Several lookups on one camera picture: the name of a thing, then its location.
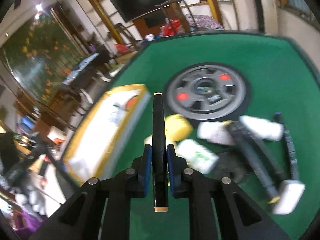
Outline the white charger adapter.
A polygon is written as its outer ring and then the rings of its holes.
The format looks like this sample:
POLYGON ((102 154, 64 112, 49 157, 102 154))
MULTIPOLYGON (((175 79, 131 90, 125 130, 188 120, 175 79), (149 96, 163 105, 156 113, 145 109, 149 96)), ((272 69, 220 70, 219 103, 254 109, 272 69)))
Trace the white charger adapter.
POLYGON ((279 187, 280 199, 274 204, 274 215, 288 215, 292 213, 299 203, 305 190, 305 184, 299 180, 284 180, 279 187))

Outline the yellow cylinder cap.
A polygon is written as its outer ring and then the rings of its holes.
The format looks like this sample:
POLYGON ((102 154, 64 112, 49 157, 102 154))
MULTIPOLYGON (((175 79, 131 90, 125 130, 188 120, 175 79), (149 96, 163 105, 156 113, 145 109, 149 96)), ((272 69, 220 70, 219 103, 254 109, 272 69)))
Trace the yellow cylinder cap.
POLYGON ((189 137, 193 131, 190 122, 180 114, 167 116, 164 121, 165 135, 170 141, 182 141, 189 137))

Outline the black marker pen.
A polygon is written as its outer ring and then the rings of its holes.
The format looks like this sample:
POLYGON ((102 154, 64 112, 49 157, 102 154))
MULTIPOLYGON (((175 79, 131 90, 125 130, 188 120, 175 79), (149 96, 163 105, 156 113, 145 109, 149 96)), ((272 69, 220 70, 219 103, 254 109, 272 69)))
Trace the black marker pen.
POLYGON ((167 145, 165 138, 163 95, 160 92, 153 95, 152 176, 154 211, 167 212, 169 209, 167 145))

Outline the black side table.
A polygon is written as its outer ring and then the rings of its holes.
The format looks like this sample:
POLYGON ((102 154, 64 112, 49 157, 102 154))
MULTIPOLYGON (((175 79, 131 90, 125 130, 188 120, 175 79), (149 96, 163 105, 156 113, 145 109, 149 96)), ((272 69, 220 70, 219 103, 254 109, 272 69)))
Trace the black side table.
POLYGON ((89 57, 80 61, 71 73, 63 80, 62 84, 70 90, 77 92, 86 89, 97 72, 103 74, 110 70, 109 61, 112 59, 107 49, 100 49, 89 57))

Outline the window with metal grille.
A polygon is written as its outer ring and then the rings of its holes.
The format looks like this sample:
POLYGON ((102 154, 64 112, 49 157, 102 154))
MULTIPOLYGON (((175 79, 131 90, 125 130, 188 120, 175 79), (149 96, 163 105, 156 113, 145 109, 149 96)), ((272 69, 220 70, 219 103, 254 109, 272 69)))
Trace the window with metal grille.
POLYGON ((281 9, 285 9, 305 22, 319 27, 319 20, 317 20, 305 0, 278 0, 278 3, 281 9))

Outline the red plastic bag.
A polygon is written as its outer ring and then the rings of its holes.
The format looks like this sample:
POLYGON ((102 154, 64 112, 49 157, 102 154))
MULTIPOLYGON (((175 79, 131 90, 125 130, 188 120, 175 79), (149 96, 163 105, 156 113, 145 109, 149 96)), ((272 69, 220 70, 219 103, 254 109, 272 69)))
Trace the red plastic bag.
POLYGON ((167 23, 163 30, 162 30, 162 36, 174 36, 179 33, 179 27, 180 27, 180 20, 172 20, 169 23, 167 23))

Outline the yellow rimmed white tray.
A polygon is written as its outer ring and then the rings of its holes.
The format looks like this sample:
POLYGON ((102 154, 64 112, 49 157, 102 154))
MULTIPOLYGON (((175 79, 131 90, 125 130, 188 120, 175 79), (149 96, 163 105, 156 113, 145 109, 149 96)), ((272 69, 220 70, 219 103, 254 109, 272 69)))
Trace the yellow rimmed white tray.
POLYGON ((110 178, 151 95, 143 84, 114 87, 91 108, 73 134, 62 162, 79 185, 110 178))

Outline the wooden chair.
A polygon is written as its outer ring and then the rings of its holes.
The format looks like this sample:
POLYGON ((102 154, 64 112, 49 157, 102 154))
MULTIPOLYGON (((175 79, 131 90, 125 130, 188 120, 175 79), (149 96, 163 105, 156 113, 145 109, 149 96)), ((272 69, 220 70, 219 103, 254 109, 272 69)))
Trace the wooden chair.
POLYGON ((191 33, 190 24, 189 24, 186 16, 183 14, 182 8, 180 7, 180 3, 183 3, 184 7, 188 11, 189 16, 191 17, 191 19, 193 21, 192 27, 196 31, 198 31, 198 26, 197 26, 197 23, 195 21, 195 18, 193 16, 189 6, 185 2, 185 0, 167 0, 167 1, 163 2, 162 4, 157 4, 156 7, 163 12, 165 18, 168 20, 168 22, 170 22, 172 20, 171 20, 170 15, 167 13, 167 10, 166 10, 166 8, 169 7, 170 8, 169 10, 173 12, 173 14, 175 15, 176 19, 180 20, 180 23, 182 25, 183 30, 186 33, 191 33))

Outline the white bottle with label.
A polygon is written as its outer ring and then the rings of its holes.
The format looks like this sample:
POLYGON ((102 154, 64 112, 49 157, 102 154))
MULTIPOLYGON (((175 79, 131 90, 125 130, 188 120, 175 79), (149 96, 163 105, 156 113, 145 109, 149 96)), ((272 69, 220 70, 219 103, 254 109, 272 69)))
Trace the white bottle with label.
POLYGON ((226 129, 224 122, 201 122, 197 128, 197 137, 213 144, 234 146, 235 141, 226 129))

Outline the flower wall mural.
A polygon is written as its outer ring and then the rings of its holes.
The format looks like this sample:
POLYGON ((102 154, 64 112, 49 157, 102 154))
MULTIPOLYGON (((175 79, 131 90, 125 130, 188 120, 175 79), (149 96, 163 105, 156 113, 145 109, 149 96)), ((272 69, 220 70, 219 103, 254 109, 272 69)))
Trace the flower wall mural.
POLYGON ((25 22, 1 47, 1 60, 16 81, 45 105, 83 58, 48 11, 25 22))

